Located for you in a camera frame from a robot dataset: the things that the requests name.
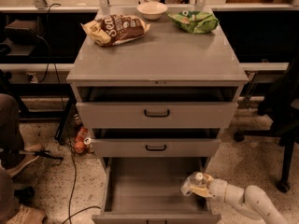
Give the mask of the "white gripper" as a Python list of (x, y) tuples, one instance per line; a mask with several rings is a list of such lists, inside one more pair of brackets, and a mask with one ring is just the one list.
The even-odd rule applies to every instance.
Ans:
[(211, 175), (203, 174), (202, 182), (206, 185), (210, 183), (208, 188), (191, 186), (191, 192), (220, 203), (228, 203), (230, 201), (231, 186), (227, 181), (214, 179)]

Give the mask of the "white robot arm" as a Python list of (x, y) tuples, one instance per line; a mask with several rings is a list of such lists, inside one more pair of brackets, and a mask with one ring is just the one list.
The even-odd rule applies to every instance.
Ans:
[(262, 219), (266, 224), (288, 224), (265, 191), (258, 186), (249, 185), (243, 189), (200, 172), (190, 175), (186, 183), (187, 194), (193, 193), (215, 202), (227, 203), (241, 215)]

